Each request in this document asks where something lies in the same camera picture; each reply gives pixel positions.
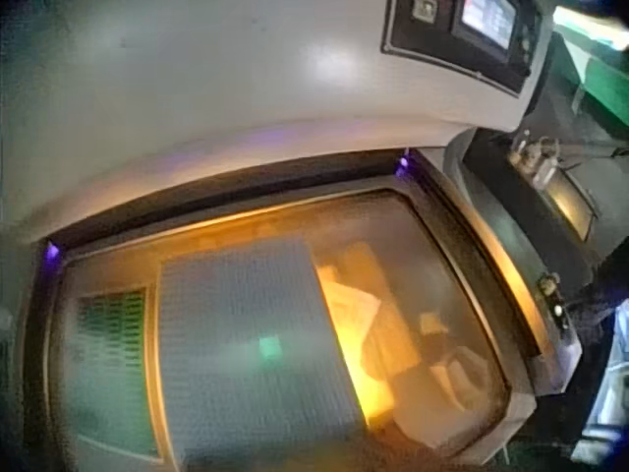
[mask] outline control panel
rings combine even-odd
[[[531,74],[541,23],[533,0],[390,0],[382,52],[517,95]]]

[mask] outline green light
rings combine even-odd
[[[278,336],[261,337],[259,353],[265,361],[276,361],[282,357],[282,344]]]

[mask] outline green surface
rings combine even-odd
[[[629,76],[593,57],[586,68],[584,88],[629,126]]]
[[[143,364],[142,290],[79,300],[68,382],[75,433],[155,456]]]

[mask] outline metal frame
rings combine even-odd
[[[425,159],[417,156],[422,168],[424,168],[431,178],[439,180],[438,172],[432,169]],[[489,425],[488,431],[485,431],[482,438],[468,444],[463,450],[459,450],[456,456],[461,460],[483,462],[490,458],[495,451],[502,446],[515,432],[522,426],[526,419],[533,413],[536,402],[533,389],[530,384],[525,362],[522,355],[514,349],[507,335],[507,327],[496,325],[496,319],[489,320],[477,299],[475,293],[470,287],[470,283],[466,279],[463,271],[457,265],[457,262],[449,253],[448,249],[439,243],[438,235],[430,229],[430,225],[422,218],[421,212],[415,204],[418,198],[421,184],[410,176],[400,178],[393,175],[371,177],[367,179],[339,182],[334,184],[320,185],[300,190],[293,190],[281,194],[274,194],[266,197],[258,197],[253,200],[237,202],[224,206],[217,206],[209,209],[196,211],[194,213],[176,216],[165,221],[150,224],[146,227],[136,230],[130,230],[122,234],[110,236],[108,238],[96,241],[92,244],[85,245],[70,251],[65,258],[64,266],[72,261],[86,258],[95,254],[117,250],[123,247],[145,243],[155,238],[161,238],[166,235],[179,232],[189,231],[194,228],[204,227],[207,225],[218,224],[233,219],[240,219],[251,214],[260,214],[264,212],[278,211],[285,207],[298,207],[308,205],[314,202],[328,201],[346,196],[359,195],[374,191],[389,190],[402,196],[410,207],[414,210],[415,215],[427,230],[428,235],[435,243],[437,249],[444,256],[446,262],[450,265],[456,278],[459,280],[464,293],[468,297],[473,309],[476,311],[481,325],[483,326],[490,346],[494,351],[500,369],[505,376],[505,384],[508,391],[508,398],[505,399],[504,416],[496,418],[495,423]],[[462,205],[456,196],[451,195],[451,190],[446,191],[448,197],[453,198],[453,202],[461,213],[468,219],[472,220],[471,224],[478,231],[480,238],[485,241],[486,247],[491,247],[490,254],[493,262],[498,265],[500,271],[505,276],[511,290],[518,298],[519,308],[525,312],[527,320],[531,321],[532,327],[536,330],[538,338],[542,338],[543,324],[540,321],[541,315],[535,307],[535,303],[528,291],[524,281],[519,276],[515,266],[510,262],[504,251],[501,251],[499,243],[492,235],[490,230],[484,225],[480,217],[467,204]],[[168,438],[167,423],[164,413],[164,403],[161,397],[161,379],[159,377],[159,359],[158,352],[158,336],[156,312],[151,310],[151,316],[147,316],[145,320],[146,332],[151,336],[146,338],[144,356],[148,361],[146,365],[147,375],[147,394],[149,395],[149,405],[151,420],[155,432],[156,439],[161,436],[165,439],[162,444],[164,452],[164,460],[176,466],[174,461],[172,447]]]

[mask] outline black trim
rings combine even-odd
[[[328,154],[206,177],[107,209],[57,231],[50,239],[62,249],[70,250],[111,234],[199,209],[304,187],[392,174],[399,153],[399,149],[389,149]]]

